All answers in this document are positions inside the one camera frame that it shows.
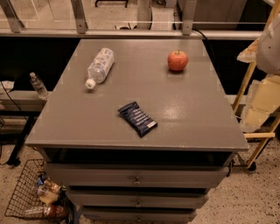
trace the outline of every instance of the black mesh basket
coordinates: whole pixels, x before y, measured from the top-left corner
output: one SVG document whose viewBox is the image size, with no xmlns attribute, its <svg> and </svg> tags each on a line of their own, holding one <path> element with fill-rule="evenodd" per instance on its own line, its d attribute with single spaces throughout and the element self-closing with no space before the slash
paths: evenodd
<svg viewBox="0 0 280 224">
<path fill-rule="evenodd" d="M 54 219 L 53 217 L 46 217 L 43 213 L 26 214 L 28 209 L 44 206 L 44 203 L 36 194 L 36 184 L 39 180 L 39 175 L 44 172 L 44 163 L 44 159 L 32 159 L 26 162 L 7 206 L 6 217 L 16 217 L 28 221 Z M 64 208 L 69 208 L 69 201 L 66 198 L 57 203 Z"/>
</svg>

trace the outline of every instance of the bottle cap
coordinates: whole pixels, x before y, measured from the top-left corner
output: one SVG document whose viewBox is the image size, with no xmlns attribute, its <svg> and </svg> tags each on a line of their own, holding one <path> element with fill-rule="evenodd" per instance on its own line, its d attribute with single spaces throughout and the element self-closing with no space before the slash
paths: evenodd
<svg viewBox="0 0 280 224">
<path fill-rule="evenodd" d="M 95 87 L 96 83 L 93 79 L 88 79 L 86 81 L 86 87 L 89 89 L 93 89 Z"/>
<path fill-rule="evenodd" d="M 34 78 L 36 76 L 35 73 L 30 73 L 30 77 Z"/>
</svg>

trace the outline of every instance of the white bottle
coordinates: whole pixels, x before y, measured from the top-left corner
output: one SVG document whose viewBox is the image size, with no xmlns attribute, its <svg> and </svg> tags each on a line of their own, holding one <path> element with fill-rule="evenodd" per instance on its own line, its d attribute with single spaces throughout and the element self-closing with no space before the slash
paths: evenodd
<svg viewBox="0 0 280 224">
<path fill-rule="evenodd" d="M 49 93 L 46 90 L 44 82 L 35 73 L 30 73 L 30 77 L 30 83 L 38 93 L 38 98 L 46 101 L 49 97 Z"/>
<path fill-rule="evenodd" d="M 114 52 L 108 48 L 102 48 L 87 69 L 86 87 L 93 89 L 96 83 L 104 82 L 113 63 Z"/>
</svg>

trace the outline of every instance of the terrazzo floor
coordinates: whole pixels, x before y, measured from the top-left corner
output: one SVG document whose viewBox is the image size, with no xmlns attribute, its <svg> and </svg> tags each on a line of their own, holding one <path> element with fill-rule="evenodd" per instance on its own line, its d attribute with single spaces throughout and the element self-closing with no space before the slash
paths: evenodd
<svg viewBox="0 0 280 224">
<path fill-rule="evenodd" d="M 248 152 L 240 153 L 248 160 L 257 143 L 250 144 Z M 4 145 L 1 163 L 6 161 L 13 145 Z M 41 158 L 33 148 L 23 147 L 19 153 L 21 164 L 18 167 L 0 167 L 0 223 L 3 224 L 46 224 L 52 220 L 21 220 L 5 217 L 13 190 L 28 159 Z M 256 160 L 257 168 L 250 172 L 235 166 L 231 175 L 224 178 L 219 186 L 210 190 L 208 202 L 197 210 L 192 224 L 280 224 L 280 142 L 270 141 L 262 155 Z M 136 224 L 128 221 L 93 221 L 84 218 L 80 224 Z"/>
</svg>

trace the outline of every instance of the apple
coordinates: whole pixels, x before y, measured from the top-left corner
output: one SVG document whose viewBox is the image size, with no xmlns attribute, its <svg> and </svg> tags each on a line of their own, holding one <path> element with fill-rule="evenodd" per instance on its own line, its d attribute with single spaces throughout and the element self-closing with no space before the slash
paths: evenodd
<svg viewBox="0 0 280 224">
<path fill-rule="evenodd" d="M 187 65 L 188 57 L 185 52 L 174 51 L 168 55 L 168 67 L 170 70 L 179 72 L 183 71 Z"/>
</svg>

